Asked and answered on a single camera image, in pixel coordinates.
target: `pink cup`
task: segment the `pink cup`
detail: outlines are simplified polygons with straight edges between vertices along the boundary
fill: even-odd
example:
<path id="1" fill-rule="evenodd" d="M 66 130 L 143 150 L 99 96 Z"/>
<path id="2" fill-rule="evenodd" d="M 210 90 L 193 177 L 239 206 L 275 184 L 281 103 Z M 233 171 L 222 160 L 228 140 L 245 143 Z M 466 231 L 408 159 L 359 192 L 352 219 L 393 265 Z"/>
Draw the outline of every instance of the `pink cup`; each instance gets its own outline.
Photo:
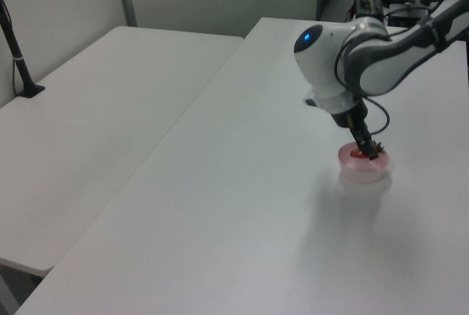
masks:
<path id="1" fill-rule="evenodd" d="M 345 144 L 339 149 L 339 164 L 343 178 L 357 183 L 372 183 L 378 181 L 384 174 L 389 163 L 386 152 L 380 152 L 378 158 L 370 160 L 367 157 L 353 157 L 350 153 L 357 149 L 355 142 Z"/>

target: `white table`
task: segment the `white table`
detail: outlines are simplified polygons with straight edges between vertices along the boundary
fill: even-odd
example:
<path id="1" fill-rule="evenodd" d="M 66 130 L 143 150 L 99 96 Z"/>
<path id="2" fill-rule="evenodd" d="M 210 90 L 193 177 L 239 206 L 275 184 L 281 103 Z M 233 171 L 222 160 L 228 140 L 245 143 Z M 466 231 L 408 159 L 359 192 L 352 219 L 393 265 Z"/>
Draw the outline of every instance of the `white table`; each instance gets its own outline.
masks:
<path id="1" fill-rule="evenodd" d="M 119 27 L 0 110 L 0 264 L 44 276 L 242 39 Z"/>
<path id="2" fill-rule="evenodd" d="M 313 23 L 262 19 L 18 315 L 465 314 L 464 45 L 379 97 L 391 173 L 352 185 L 302 103 Z"/>

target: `robotic arm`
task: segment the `robotic arm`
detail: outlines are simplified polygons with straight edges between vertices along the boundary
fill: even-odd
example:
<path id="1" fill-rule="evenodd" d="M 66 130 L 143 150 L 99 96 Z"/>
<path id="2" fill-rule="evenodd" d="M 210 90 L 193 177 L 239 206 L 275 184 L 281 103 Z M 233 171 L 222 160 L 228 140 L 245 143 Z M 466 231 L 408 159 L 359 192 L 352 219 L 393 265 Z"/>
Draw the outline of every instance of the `robotic arm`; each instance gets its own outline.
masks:
<path id="1" fill-rule="evenodd" d="M 469 0 L 443 0 L 416 26 L 389 34 L 374 18 L 312 26 L 295 43 L 295 58 L 312 85 L 308 105 L 323 108 L 350 129 L 358 147 L 377 158 L 363 99 L 385 94 L 415 68 L 469 32 Z"/>

